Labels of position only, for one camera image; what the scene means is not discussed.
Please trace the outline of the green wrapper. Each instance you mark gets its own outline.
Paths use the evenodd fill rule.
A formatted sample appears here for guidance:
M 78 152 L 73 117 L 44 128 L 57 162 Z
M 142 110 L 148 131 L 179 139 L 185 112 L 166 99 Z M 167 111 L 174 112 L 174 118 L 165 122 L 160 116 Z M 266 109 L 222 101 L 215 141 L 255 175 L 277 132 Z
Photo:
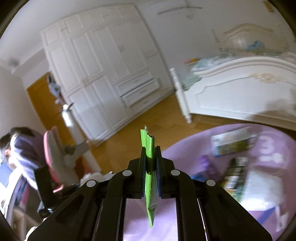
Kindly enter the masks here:
M 149 134 L 148 128 L 145 126 L 144 129 L 140 130 L 140 137 L 142 147 L 145 148 L 145 203 L 149 227 L 152 228 L 157 209 L 158 195 L 154 136 Z

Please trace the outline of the pink grey desk chair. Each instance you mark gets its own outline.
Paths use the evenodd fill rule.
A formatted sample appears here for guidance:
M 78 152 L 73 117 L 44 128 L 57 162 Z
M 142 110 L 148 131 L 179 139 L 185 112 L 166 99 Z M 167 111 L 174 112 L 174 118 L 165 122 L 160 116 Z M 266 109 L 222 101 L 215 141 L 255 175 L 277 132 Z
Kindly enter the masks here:
M 61 188 L 80 182 L 75 170 L 76 161 L 88 150 L 86 141 L 75 146 L 63 146 L 56 126 L 44 134 L 46 163 L 51 177 Z

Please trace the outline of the white fluffy item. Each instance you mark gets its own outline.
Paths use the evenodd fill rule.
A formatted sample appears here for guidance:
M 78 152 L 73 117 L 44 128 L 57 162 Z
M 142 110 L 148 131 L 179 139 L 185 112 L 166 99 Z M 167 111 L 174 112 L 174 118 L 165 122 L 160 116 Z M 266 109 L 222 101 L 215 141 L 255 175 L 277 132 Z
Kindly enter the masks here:
M 103 182 L 106 180 L 109 180 L 113 177 L 114 173 L 113 172 L 109 172 L 105 175 L 102 175 L 101 173 L 95 172 L 95 173 L 88 173 L 85 174 L 81 180 L 80 180 L 80 186 L 84 185 L 87 181 L 89 180 L 95 180 L 97 182 Z

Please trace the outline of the dark green box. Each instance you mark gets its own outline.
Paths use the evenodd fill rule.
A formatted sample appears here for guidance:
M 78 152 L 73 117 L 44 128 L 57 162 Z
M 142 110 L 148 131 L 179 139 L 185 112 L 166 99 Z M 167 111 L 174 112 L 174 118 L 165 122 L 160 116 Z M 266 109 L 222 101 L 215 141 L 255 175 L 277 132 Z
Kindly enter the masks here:
M 231 195 L 240 194 L 249 165 L 247 157 L 237 157 L 231 159 L 226 169 L 220 185 Z

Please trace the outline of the person in purple top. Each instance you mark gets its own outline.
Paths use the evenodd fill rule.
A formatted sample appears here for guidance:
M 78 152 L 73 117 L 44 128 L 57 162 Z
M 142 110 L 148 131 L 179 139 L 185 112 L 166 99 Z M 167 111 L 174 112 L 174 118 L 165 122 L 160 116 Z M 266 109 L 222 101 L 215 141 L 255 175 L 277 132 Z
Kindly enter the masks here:
M 12 128 L 1 137 L 1 160 L 3 164 L 18 168 L 29 185 L 37 190 L 34 171 L 47 164 L 44 136 L 29 127 Z

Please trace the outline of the white grey pole stand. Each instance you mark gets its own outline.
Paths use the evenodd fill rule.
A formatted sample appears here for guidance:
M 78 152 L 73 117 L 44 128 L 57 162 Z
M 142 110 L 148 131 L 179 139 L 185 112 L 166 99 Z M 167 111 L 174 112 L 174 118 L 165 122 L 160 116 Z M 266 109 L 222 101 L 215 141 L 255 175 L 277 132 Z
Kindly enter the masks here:
M 95 157 L 93 156 L 90 147 L 88 139 L 86 139 L 83 136 L 83 132 L 81 131 L 77 121 L 74 118 L 74 115 L 72 113 L 72 106 L 74 103 L 71 103 L 70 105 L 64 104 L 62 109 L 62 118 L 64 120 L 64 123 L 69 130 L 74 143 L 81 144 L 85 143 L 88 146 L 88 150 L 83 153 L 83 157 L 85 161 L 87 162 L 88 166 L 92 169 L 94 172 L 101 172 L 100 166 L 98 165 L 97 161 L 95 160 Z

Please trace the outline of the white green box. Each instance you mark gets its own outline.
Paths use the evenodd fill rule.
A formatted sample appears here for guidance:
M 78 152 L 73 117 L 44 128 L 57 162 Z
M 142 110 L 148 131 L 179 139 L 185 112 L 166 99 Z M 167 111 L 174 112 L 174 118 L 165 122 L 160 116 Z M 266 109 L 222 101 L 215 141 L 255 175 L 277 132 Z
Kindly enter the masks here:
M 257 133 L 250 127 L 237 128 L 211 137 L 212 154 L 215 157 L 242 152 L 252 148 L 257 140 Z

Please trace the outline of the orange wooden door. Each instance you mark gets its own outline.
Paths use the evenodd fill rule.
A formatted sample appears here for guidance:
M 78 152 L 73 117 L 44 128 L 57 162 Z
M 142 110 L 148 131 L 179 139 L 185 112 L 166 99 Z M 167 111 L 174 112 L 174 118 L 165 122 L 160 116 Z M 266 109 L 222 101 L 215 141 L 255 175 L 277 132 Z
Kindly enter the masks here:
M 56 126 L 62 143 L 73 144 L 73 138 L 62 118 L 62 105 L 55 102 L 56 98 L 49 91 L 48 75 L 49 72 L 31 84 L 26 90 L 27 94 L 45 129 Z

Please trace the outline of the green cloth on bed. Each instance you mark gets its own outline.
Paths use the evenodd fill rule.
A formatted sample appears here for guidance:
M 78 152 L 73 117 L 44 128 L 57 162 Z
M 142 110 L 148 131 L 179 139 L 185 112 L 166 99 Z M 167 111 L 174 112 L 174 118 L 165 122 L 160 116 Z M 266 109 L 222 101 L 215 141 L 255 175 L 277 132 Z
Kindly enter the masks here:
M 186 78 L 182 80 L 182 88 L 187 91 L 189 90 L 196 82 L 199 82 L 202 78 L 196 73 L 189 73 Z

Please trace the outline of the light blue cloth on bed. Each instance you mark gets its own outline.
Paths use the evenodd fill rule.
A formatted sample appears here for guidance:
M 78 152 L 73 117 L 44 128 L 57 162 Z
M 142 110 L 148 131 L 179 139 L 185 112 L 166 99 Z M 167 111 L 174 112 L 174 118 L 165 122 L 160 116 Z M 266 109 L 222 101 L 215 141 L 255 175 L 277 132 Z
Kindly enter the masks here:
M 221 65 L 223 63 L 229 62 L 231 60 L 234 60 L 234 57 L 214 57 L 214 58 L 205 58 L 201 59 L 197 62 L 197 64 L 194 65 L 194 67 L 191 69 L 191 72 L 198 72 L 198 71 L 204 71 L 211 69 L 215 66 Z

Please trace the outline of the white wardrobe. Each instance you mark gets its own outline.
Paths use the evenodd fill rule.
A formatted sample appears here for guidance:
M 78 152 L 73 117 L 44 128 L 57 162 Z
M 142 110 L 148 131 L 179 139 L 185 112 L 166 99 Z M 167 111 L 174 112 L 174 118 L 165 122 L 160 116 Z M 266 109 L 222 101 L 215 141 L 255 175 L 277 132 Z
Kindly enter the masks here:
M 96 144 L 173 92 L 163 58 L 134 4 L 83 11 L 40 34 L 63 97 Z

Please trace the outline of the white bed frame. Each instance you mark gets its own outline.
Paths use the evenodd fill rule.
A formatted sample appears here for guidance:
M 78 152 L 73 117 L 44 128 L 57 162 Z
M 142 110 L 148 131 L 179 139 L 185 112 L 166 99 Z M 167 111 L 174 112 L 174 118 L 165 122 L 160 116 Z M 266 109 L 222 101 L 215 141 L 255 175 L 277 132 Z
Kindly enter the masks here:
M 202 79 L 189 90 L 170 69 L 187 123 L 193 114 L 203 114 L 294 130 L 295 53 L 284 33 L 246 23 L 224 32 L 217 45 L 219 57 L 234 60 L 190 72 Z

